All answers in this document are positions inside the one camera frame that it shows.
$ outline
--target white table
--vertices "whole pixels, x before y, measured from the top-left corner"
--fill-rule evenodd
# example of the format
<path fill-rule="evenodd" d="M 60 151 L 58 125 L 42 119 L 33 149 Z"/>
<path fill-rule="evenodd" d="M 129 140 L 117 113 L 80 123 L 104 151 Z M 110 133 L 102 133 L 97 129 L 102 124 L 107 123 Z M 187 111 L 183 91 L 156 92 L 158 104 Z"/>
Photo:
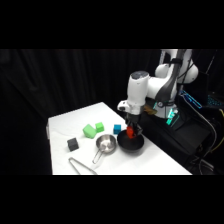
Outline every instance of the white table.
<path fill-rule="evenodd" d="M 98 133 L 94 139 L 86 138 L 82 129 L 87 124 L 95 127 L 99 122 L 103 122 L 105 131 Z M 98 175 L 190 175 L 186 169 L 145 137 L 145 144 L 140 153 L 128 154 L 117 145 L 113 154 L 103 155 L 94 165 L 92 160 L 98 150 L 96 140 L 104 134 L 113 135 L 114 124 L 121 124 L 122 130 L 126 128 L 124 119 L 104 103 L 49 118 L 53 174 L 76 175 L 76 171 L 68 161 L 73 157 L 95 170 Z M 67 140 L 72 138 L 77 139 L 79 149 L 70 152 Z M 91 174 L 80 165 L 75 165 L 83 175 Z"/>

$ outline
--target dark background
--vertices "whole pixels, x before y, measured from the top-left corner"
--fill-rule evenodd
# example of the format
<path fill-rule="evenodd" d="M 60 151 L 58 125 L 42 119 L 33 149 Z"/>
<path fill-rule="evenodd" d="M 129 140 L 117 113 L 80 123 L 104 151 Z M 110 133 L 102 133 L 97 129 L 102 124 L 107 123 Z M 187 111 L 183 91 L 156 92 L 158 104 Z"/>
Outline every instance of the dark background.
<path fill-rule="evenodd" d="M 51 174 L 48 118 L 104 102 L 116 111 L 132 72 L 154 75 L 159 49 L 1 49 L 0 174 Z M 224 95 L 224 50 L 196 49 L 210 90 Z"/>

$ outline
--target green light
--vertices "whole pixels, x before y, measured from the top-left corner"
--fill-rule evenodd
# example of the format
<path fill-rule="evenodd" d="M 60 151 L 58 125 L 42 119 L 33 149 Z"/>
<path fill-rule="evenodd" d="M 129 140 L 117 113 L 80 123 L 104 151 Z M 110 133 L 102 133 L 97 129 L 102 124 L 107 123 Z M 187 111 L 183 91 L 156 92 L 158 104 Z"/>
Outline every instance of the green light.
<path fill-rule="evenodd" d="M 173 109 L 171 108 L 170 112 L 169 112 L 169 115 L 168 115 L 168 120 L 167 120 L 166 123 L 168 125 L 170 125 L 174 117 L 175 117 L 175 113 L 173 112 Z"/>
<path fill-rule="evenodd" d="M 155 110 L 155 108 L 156 108 L 156 105 L 157 105 L 157 103 L 155 103 L 155 105 L 154 105 L 154 107 L 153 107 L 153 110 Z"/>
<path fill-rule="evenodd" d="M 166 123 L 167 123 L 168 125 L 170 125 L 171 122 L 172 122 L 172 119 L 168 119 Z"/>

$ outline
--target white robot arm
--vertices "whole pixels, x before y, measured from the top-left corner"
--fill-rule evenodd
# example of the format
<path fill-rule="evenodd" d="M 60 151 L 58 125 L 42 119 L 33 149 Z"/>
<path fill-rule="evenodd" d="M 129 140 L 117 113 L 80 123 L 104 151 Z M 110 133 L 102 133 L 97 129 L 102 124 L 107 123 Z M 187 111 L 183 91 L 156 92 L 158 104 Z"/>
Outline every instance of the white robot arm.
<path fill-rule="evenodd" d="M 157 110 L 156 116 L 168 118 L 170 109 L 176 107 L 174 100 L 177 94 L 177 83 L 191 83 L 198 76 L 198 69 L 191 60 L 192 49 L 161 50 L 171 56 L 170 64 L 160 65 L 156 69 L 156 77 L 150 77 L 149 73 L 144 71 L 131 74 L 128 99 L 118 105 L 118 110 L 127 113 L 126 123 L 133 128 L 136 135 L 141 133 L 138 122 L 144 110 L 146 97 L 156 100 L 154 108 Z M 186 76 L 179 78 L 186 71 Z"/>

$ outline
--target toy block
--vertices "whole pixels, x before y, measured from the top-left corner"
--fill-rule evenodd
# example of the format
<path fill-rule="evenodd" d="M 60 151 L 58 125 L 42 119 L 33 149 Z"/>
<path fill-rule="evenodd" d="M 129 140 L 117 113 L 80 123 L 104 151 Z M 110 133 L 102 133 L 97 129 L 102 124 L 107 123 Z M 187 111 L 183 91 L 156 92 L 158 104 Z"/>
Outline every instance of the toy block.
<path fill-rule="evenodd" d="M 118 135 L 121 132 L 121 125 L 115 124 L 114 125 L 114 134 Z"/>
<path fill-rule="evenodd" d="M 96 124 L 96 132 L 99 133 L 99 132 L 103 132 L 104 131 L 104 126 L 103 126 L 103 123 L 97 123 Z"/>
<path fill-rule="evenodd" d="M 79 145 L 76 138 L 68 140 L 68 147 L 71 152 L 75 151 L 76 149 L 79 149 Z"/>
<path fill-rule="evenodd" d="M 96 130 L 89 124 L 83 129 L 83 132 L 87 138 L 93 139 L 96 136 Z"/>

